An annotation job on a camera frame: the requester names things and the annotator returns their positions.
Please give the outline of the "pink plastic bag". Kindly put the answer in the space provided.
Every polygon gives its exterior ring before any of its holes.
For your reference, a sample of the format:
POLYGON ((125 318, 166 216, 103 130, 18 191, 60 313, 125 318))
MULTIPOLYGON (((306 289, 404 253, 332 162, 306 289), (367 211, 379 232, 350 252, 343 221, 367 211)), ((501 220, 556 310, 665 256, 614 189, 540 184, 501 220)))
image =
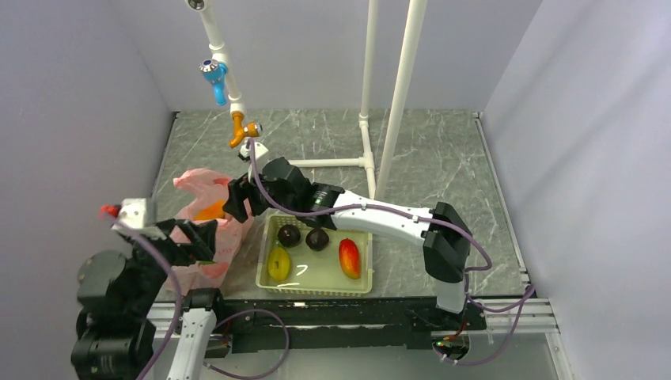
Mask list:
POLYGON ((197 259, 194 264, 172 268, 182 295, 192 289, 220 287, 252 226, 254 217, 248 202, 245 202, 248 215, 245 222, 238 222, 223 211, 232 179, 210 169, 189 169, 172 180, 176 189, 195 197, 177 212, 176 218, 192 222, 195 228, 206 228, 202 239, 214 254, 210 259, 197 259))

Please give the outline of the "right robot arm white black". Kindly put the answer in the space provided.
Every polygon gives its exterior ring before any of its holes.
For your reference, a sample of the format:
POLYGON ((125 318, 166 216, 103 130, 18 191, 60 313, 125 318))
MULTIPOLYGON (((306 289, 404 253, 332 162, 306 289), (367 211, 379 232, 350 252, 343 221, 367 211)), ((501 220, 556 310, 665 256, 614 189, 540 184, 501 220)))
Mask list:
POLYGON ((420 247, 426 273, 437 285, 439 324, 454 329, 465 320, 466 261, 474 242, 452 205, 405 207, 367 199, 340 186, 312 182, 285 158, 230 181, 227 188, 223 210, 238 222, 274 208, 310 227, 357 230, 420 247))

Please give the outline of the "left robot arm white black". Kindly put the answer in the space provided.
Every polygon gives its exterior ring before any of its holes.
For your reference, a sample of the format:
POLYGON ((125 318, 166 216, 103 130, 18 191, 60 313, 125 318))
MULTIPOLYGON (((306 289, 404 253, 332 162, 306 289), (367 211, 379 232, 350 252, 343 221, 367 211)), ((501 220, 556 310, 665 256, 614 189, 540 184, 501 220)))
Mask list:
POLYGON ((168 219, 146 229, 113 226, 131 254, 103 250, 78 270, 77 340, 70 362, 80 379, 139 379, 157 361, 148 313, 168 270, 214 256, 217 223, 168 219))

